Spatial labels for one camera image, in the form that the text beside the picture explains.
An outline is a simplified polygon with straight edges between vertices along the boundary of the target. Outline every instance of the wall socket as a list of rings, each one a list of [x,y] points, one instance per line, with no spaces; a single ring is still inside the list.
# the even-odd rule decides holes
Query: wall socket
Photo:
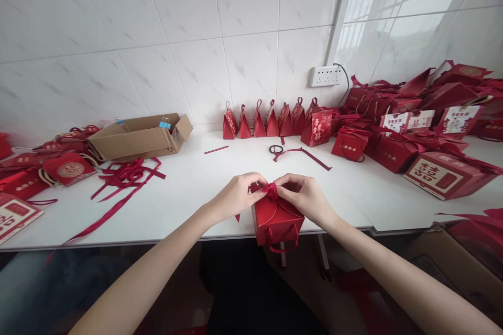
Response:
[[[310,87],[340,85],[346,82],[346,77],[338,65],[314,67],[309,78]]]

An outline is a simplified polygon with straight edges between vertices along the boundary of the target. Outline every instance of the white table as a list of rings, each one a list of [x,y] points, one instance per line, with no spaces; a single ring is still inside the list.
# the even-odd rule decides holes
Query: white table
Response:
[[[232,176],[250,171],[272,181],[286,173],[314,176],[335,209],[351,225],[374,234],[412,232],[425,229],[433,221],[455,219],[435,213],[477,213],[503,204],[502,177],[497,177],[477,193],[445,202],[393,174],[369,157],[355,163],[332,155],[335,139],[322,146],[308,148],[300,137],[285,138],[285,149],[303,147],[328,166],[325,170],[302,152],[289,152],[274,162],[269,146],[281,144],[279,138],[222,140],[221,132],[191,135],[180,153],[161,157],[160,172],[166,179],[153,177],[108,222],[92,234],[72,241],[67,247],[155,243],[175,230],[202,204],[213,198]],[[501,145],[467,137],[467,154],[503,166]],[[228,145],[221,151],[204,154]],[[0,251],[51,249],[98,220],[132,188],[98,203],[114,188],[106,188],[93,201],[91,195],[103,184],[97,176],[71,187],[47,189],[33,200],[57,198],[41,218],[0,246]],[[301,233],[322,230],[305,220]],[[230,239],[254,236],[251,210],[221,222],[205,233],[203,239]]]

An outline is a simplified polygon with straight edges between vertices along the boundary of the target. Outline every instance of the red bow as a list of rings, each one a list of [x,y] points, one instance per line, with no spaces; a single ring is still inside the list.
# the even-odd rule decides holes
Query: red bow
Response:
[[[458,160],[461,160],[471,166],[476,167],[477,169],[479,169],[480,171],[482,171],[486,174],[503,175],[502,168],[500,168],[498,166],[494,166],[494,165],[487,163],[487,162],[484,162],[484,161],[474,159],[472,157],[468,157],[454,144],[446,143],[446,144],[440,146],[440,150],[445,153],[451,154],[452,156],[456,157]]]

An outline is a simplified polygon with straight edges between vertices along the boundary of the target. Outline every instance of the red wedding favor box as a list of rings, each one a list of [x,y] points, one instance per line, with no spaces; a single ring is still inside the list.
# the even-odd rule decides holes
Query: red wedding favor box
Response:
[[[466,156],[456,146],[419,154],[403,177],[441,200],[471,195],[503,169]]]

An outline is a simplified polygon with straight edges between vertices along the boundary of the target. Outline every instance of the finger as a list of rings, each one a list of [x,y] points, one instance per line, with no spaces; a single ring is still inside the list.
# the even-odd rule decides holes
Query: finger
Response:
[[[301,180],[303,180],[305,177],[303,175],[299,174],[285,174],[282,177],[279,177],[274,181],[277,186],[282,186],[285,183],[299,183]]]
[[[284,187],[278,186],[278,196],[285,199],[287,202],[295,205],[297,193],[290,191]]]
[[[260,187],[265,187],[268,185],[267,180],[262,176],[262,174],[259,174],[256,172],[243,174],[242,177],[245,178],[245,182],[248,185],[255,183],[255,182],[258,182]]]
[[[254,193],[248,194],[248,202],[249,205],[251,206],[252,204],[255,204],[258,202],[260,199],[265,197],[267,193],[262,192],[262,190],[255,191]]]

